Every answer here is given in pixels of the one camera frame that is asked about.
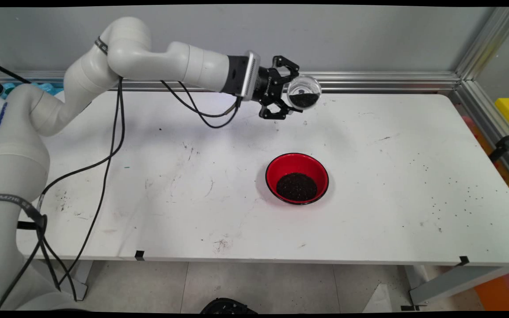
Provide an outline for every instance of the black tape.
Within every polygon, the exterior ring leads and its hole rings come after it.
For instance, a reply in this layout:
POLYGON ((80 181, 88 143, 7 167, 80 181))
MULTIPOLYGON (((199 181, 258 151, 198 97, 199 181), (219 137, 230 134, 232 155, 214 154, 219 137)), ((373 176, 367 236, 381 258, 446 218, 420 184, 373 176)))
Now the black tape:
POLYGON ((143 256, 145 255, 145 251, 137 251, 135 253, 135 258, 137 261, 144 261, 145 258, 143 258, 143 256))
POLYGON ((457 264, 456 266, 463 266, 463 265, 466 265, 469 263, 468 257, 459 256, 459 258, 461 259, 461 262, 459 264, 457 264))
POLYGON ((97 47, 101 50, 101 52, 103 52, 103 53, 105 53, 105 55, 107 55, 107 50, 109 50, 109 46, 107 46, 107 44, 103 43, 103 41, 101 41, 100 37, 97 37, 97 40, 93 43, 95 45, 97 45, 97 47))
POLYGON ((29 201, 26 201, 22 197, 18 197, 16 195, 4 193, 0 193, 0 201, 10 202, 20 206, 27 216, 34 221, 34 223, 40 226, 41 229, 44 227, 44 219, 42 215, 29 201))
POLYGON ((420 306, 400 306, 400 310, 402 311, 419 311, 420 306))

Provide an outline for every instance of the table leg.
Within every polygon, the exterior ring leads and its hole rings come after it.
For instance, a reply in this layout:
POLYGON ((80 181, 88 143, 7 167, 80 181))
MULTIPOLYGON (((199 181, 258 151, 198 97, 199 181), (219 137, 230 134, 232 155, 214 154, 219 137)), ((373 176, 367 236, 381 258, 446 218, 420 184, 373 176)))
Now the table leg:
POLYGON ((410 298, 413 305, 426 305, 437 299, 453 296, 509 273, 509 267, 495 266, 455 266, 432 280, 422 283, 423 278, 417 266, 407 266, 406 273, 410 280, 410 298))
MULTIPOLYGON (((78 261, 78 264, 72 269, 71 275, 72 282, 74 284, 74 288, 76 288, 76 298, 77 300, 83 300, 85 298, 85 294, 87 292, 87 285, 85 282, 87 281, 87 276, 89 274, 89 270, 91 269, 91 264, 93 261, 78 261)), ((31 262, 31 266, 40 273, 44 278, 46 278, 49 282, 52 282, 52 276, 48 271, 48 267, 43 261, 36 260, 31 262)), ((60 280, 64 275, 64 272, 61 269, 54 269, 56 276, 60 280)), ((66 292, 72 295, 72 287, 66 278, 62 284, 60 284, 60 289, 62 292, 66 292)))

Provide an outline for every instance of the bowl rim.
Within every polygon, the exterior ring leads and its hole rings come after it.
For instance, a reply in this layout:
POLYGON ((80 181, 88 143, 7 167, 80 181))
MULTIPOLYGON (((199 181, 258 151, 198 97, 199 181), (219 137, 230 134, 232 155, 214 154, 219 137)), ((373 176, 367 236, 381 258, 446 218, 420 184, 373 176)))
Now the bowl rim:
POLYGON ((278 157, 272 159, 272 161, 270 161, 270 163, 266 166, 266 171, 264 173, 264 179, 266 181, 266 186, 268 187, 268 190, 270 190, 270 193, 272 193, 275 197, 279 198, 281 201, 284 201, 284 202, 290 203, 290 204, 295 204, 295 205, 305 205, 305 204, 314 203, 315 201, 321 199, 325 195, 325 193, 327 193, 327 190, 329 189, 329 173, 327 173, 327 169, 325 169, 324 165, 319 160, 315 159, 314 157, 311 157, 311 155, 306 155, 305 153, 301 153, 301 152, 283 153, 283 154, 279 155, 278 157), (323 171, 325 171, 325 176, 327 177, 327 184, 325 184, 325 189, 323 190, 323 193, 319 197, 315 197, 315 199, 313 199, 311 201, 289 201, 288 199, 282 198, 277 193, 272 191, 272 188, 268 184, 268 169, 270 168, 270 165, 272 163, 274 163, 274 161, 276 159, 278 159, 284 155, 305 155, 307 157, 310 157, 311 159, 314 159, 315 161, 317 161, 317 163, 319 163, 319 165, 323 168, 323 171))

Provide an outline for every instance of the clear glass bowl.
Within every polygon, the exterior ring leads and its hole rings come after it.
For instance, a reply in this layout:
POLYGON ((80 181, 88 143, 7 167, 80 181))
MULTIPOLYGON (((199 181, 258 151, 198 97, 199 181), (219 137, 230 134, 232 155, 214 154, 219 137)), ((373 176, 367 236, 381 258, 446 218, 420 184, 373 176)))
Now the clear glass bowl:
POLYGON ((306 110, 317 105, 321 97, 321 85, 311 76, 300 75, 288 87, 288 102, 291 107, 306 110))

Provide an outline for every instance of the orange object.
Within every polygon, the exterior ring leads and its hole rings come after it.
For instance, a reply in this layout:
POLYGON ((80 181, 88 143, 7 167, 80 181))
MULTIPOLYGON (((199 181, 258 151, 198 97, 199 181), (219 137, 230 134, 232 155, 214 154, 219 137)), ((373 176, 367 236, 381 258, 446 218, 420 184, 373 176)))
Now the orange object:
POLYGON ((475 287, 485 310, 509 310, 509 274, 475 287))

